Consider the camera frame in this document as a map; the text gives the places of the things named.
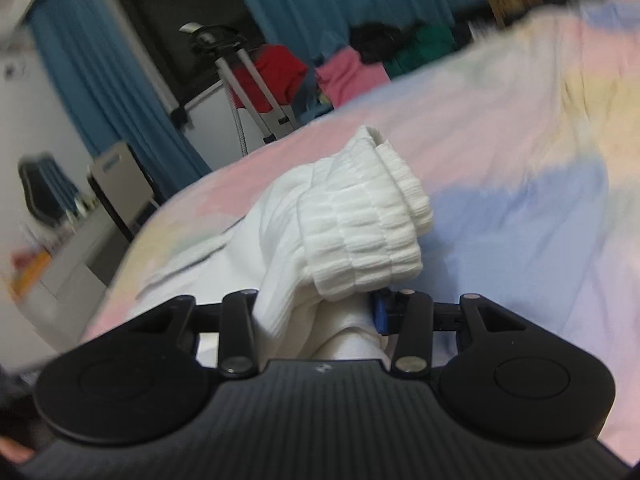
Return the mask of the pastel patterned bed sheet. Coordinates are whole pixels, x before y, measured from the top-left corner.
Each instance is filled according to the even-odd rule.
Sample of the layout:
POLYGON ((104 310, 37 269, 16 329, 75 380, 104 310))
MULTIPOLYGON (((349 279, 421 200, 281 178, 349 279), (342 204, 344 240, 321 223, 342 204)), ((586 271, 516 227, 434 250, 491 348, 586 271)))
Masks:
POLYGON ((87 338, 203 275, 209 243, 288 170, 380 130, 430 196, 410 287, 477 292, 601 359, 602 441, 639 458, 639 0, 546 6, 189 186, 129 249, 87 338))

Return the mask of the pink garment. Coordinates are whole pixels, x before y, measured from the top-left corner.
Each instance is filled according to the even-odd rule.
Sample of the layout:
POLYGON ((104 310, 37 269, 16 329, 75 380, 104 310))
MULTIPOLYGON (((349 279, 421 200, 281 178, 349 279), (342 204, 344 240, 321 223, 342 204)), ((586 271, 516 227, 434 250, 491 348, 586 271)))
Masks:
POLYGON ((360 54, 344 47, 316 69, 318 86, 337 108, 390 83, 382 63, 363 64, 360 54))

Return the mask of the wavy framed mirror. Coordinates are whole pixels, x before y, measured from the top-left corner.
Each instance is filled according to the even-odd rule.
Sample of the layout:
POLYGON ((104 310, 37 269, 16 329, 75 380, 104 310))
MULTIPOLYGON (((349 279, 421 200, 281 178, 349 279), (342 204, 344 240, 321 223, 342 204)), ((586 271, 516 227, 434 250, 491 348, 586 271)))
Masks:
POLYGON ((22 157, 17 171, 27 209, 41 224, 56 229, 68 214, 76 214, 78 187, 50 154, 22 157))

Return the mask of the red garment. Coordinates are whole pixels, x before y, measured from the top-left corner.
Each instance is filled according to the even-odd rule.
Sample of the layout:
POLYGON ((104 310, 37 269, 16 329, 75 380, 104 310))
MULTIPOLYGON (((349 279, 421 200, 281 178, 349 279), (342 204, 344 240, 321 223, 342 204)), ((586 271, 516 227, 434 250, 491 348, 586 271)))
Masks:
MULTIPOLYGON (((265 44, 253 64, 279 105, 290 105, 308 73, 308 66, 280 44, 265 44)), ((258 113, 269 113, 272 107, 248 69, 239 63, 233 75, 250 98, 258 113)))

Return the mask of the white chair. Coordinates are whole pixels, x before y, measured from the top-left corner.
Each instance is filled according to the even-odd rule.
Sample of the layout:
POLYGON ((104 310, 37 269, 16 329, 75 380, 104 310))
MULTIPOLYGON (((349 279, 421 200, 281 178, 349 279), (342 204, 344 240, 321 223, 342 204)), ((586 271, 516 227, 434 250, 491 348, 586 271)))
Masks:
POLYGON ((124 141, 113 144, 93 161, 88 182, 128 242, 134 240, 160 206, 160 196, 152 179, 124 141))

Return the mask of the black garment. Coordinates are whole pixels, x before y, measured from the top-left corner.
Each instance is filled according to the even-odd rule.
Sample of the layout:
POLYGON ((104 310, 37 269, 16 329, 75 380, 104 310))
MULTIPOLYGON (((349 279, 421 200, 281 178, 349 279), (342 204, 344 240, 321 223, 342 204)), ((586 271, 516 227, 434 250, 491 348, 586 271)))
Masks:
POLYGON ((364 65, 390 61, 411 40, 412 27, 399 28, 380 22, 349 29, 349 45, 364 65))

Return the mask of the dark window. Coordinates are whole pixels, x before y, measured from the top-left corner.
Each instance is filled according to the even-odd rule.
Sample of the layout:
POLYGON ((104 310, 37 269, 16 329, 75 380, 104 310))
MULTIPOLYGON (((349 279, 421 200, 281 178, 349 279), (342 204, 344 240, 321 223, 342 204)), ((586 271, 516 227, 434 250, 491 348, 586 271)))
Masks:
POLYGON ((214 58, 192 47, 191 29, 213 25, 246 41, 265 42, 244 0, 119 0, 127 18, 179 104, 192 101, 219 80, 214 58))

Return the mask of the white garment with ribbed cuffs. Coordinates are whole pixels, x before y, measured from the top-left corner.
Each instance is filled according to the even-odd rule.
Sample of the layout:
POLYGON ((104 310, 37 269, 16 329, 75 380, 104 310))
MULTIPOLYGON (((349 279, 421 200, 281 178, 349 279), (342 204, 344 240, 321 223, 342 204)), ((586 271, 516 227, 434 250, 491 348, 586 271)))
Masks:
POLYGON ((368 293, 417 276, 434 214, 382 133, 361 127, 337 154, 288 170, 235 226, 185 250, 138 295, 201 304, 253 289, 259 359, 386 357, 368 293))

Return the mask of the blue curtain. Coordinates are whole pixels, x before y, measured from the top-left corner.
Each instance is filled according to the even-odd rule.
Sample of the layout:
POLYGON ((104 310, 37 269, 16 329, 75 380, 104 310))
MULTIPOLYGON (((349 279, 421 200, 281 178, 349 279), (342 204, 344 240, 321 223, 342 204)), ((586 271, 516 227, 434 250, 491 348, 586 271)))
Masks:
MULTIPOLYGON (((226 25, 251 44, 282 44, 303 62, 322 38, 345 39, 367 22, 449 24, 480 0, 120 0, 157 69, 179 102, 216 78, 196 62, 180 27, 226 25)), ((117 141, 134 150, 165 196, 206 175, 206 162, 180 134, 146 78, 105 0, 36 0, 27 21, 81 141, 99 155, 117 141)))

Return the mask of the white dresser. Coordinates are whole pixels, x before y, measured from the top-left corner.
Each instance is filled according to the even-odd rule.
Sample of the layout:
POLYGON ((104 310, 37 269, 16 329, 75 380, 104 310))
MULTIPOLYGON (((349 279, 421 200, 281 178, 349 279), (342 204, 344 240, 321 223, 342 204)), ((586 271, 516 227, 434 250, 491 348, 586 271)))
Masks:
POLYGON ((89 214, 26 296, 1 300, 1 366, 21 370, 79 344, 128 247, 103 207, 89 214))

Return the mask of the green garment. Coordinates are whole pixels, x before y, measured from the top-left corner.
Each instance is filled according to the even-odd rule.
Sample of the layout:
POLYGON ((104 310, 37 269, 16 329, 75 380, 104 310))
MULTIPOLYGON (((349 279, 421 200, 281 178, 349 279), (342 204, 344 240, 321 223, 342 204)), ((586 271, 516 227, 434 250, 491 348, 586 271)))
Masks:
POLYGON ((395 79, 454 53, 458 43, 451 29, 422 24, 409 32, 408 39, 383 63, 387 76, 395 79))

